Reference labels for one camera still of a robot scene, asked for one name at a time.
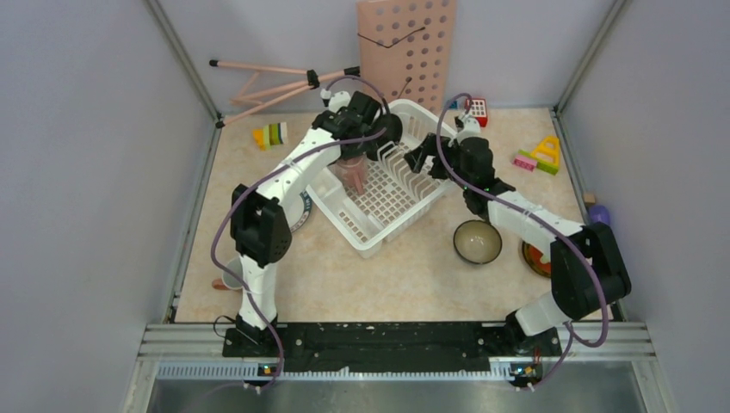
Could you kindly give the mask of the white plastic dish rack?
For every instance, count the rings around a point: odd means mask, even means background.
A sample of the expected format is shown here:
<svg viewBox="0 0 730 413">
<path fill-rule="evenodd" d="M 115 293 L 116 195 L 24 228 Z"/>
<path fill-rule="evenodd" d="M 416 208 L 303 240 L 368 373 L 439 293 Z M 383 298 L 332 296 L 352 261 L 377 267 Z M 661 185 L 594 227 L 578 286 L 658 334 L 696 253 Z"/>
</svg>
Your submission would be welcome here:
<svg viewBox="0 0 730 413">
<path fill-rule="evenodd" d="M 367 160 L 368 179 L 364 193 L 346 188 L 333 169 L 320 172 L 306 188 L 318 209 L 330 220 L 346 242 L 368 259 L 386 242 L 414 225 L 455 185 L 428 175 L 432 160 L 419 173 L 411 171 L 404 155 L 419 146 L 436 130 L 438 116 L 419 104 L 399 99 L 391 110 L 403 124 L 397 145 L 390 144 Z"/>
</svg>

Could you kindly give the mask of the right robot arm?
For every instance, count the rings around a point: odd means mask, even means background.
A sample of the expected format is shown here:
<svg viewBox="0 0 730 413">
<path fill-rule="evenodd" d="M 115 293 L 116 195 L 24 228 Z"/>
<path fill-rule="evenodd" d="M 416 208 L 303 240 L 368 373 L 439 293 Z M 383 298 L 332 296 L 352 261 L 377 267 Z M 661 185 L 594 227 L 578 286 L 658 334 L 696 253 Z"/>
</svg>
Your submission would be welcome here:
<svg viewBox="0 0 730 413">
<path fill-rule="evenodd" d="M 528 354 L 541 333 L 594 311 L 606 314 L 608 305 L 630 294 L 632 284 L 611 228 L 564 219 L 497 178 L 487 140 L 430 133 L 405 160 L 414 173 L 430 160 L 430 176 L 458 184 L 472 214 L 518 235 L 548 259 L 549 292 L 505 319 L 504 341 L 511 352 Z"/>
</svg>

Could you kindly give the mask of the white plate green rim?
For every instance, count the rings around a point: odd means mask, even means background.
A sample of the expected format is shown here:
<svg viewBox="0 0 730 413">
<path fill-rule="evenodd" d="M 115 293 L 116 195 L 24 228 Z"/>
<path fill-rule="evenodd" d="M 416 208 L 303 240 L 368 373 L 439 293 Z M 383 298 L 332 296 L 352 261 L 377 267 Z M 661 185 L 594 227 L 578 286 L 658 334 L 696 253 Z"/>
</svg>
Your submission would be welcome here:
<svg viewBox="0 0 730 413">
<path fill-rule="evenodd" d="M 311 212 L 312 199 L 307 191 L 303 191 L 286 211 L 289 230 L 292 233 L 298 231 L 308 221 Z"/>
</svg>

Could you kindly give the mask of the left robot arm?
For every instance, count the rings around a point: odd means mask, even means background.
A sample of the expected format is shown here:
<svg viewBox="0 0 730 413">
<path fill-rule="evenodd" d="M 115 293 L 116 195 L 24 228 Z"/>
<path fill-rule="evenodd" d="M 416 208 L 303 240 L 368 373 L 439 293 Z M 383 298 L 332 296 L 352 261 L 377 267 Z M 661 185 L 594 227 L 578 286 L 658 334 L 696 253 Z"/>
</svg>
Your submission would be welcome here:
<svg viewBox="0 0 730 413">
<path fill-rule="evenodd" d="M 292 243 L 287 211 L 322 170 L 340 159 L 358 157 L 387 130 L 390 111 L 360 91 L 332 99 L 334 108 L 319 114 L 300 143 L 258 184 L 237 188 L 230 233 L 235 242 L 246 291 L 236 317 L 244 345 L 255 355 L 275 347 L 269 326 L 277 317 L 277 263 Z"/>
</svg>

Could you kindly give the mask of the dark bowl beige inside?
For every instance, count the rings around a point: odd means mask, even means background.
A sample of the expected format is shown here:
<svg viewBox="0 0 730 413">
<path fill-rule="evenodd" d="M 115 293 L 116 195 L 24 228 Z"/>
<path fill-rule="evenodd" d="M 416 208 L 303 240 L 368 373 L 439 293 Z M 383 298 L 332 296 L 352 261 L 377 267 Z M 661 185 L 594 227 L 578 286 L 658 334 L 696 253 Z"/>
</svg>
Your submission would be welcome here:
<svg viewBox="0 0 730 413">
<path fill-rule="evenodd" d="M 455 229 L 453 246 L 463 261 L 486 265 L 501 254 L 503 239 L 491 224 L 481 220 L 468 220 Z"/>
</svg>

